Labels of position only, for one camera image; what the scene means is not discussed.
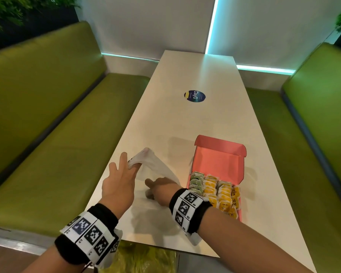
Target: green cushion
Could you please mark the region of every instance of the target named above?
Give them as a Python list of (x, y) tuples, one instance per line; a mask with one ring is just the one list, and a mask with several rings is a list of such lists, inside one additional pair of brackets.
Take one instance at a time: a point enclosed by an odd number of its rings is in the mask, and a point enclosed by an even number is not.
[(87, 22), (0, 50), (0, 172), (105, 70)]
[(341, 179), (341, 50), (320, 45), (283, 89)]
[(54, 237), (81, 213), (148, 82), (109, 74), (0, 186), (0, 227)]
[(318, 273), (341, 273), (341, 201), (278, 92), (247, 89)]

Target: white table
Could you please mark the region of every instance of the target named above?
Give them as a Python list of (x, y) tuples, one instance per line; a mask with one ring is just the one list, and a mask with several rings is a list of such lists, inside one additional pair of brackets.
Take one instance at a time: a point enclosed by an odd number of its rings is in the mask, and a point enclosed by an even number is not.
[[(188, 90), (203, 92), (205, 101), (186, 100)], [(123, 151), (130, 159), (149, 147), (186, 186), (199, 134), (245, 145), (243, 222), (315, 271), (232, 57), (165, 51), (110, 162), (118, 164)], [(108, 174), (106, 168), (87, 208), (100, 199)], [(204, 241), (193, 247), (172, 221), (169, 209), (145, 198), (147, 177), (139, 171), (135, 201), (119, 221), (123, 239), (217, 257)]]

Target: sticker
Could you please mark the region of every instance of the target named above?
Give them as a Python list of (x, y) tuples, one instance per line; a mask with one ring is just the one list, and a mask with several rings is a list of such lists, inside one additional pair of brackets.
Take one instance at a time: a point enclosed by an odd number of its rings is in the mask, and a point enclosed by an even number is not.
[(188, 92), (184, 93), (184, 97), (194, 103), (200, 103), (201, 101), (204, 101), (206, 96), (204, 93), (200, 91), (190, 90)]

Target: green bench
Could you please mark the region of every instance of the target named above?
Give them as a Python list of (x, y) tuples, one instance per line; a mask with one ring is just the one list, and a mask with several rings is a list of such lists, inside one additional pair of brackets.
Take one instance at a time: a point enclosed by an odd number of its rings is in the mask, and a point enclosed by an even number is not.
[(0, 174), (83, 99), (0, 185), (0, 228), (55, 237), (85, 209), (149, 82), (105, 71), (87, 22), (0, 51)]
[[(320, 45), (283, 90), (341, 180), (341, 50)], [(341, 273), (341, 200), (279, 92), (247, 88), (318, 273)]]

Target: right hand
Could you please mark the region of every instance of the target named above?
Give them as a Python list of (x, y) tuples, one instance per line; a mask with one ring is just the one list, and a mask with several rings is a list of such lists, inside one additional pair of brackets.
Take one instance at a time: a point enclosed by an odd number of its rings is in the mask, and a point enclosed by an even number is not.
[(169, 202), (173, 195), (182, 188), (176, 182), (164, 177), (158, 178), (155, 181), (146, 179), (145, 184), (154, 195), (154, 199), (161, 205), (169, 207)]

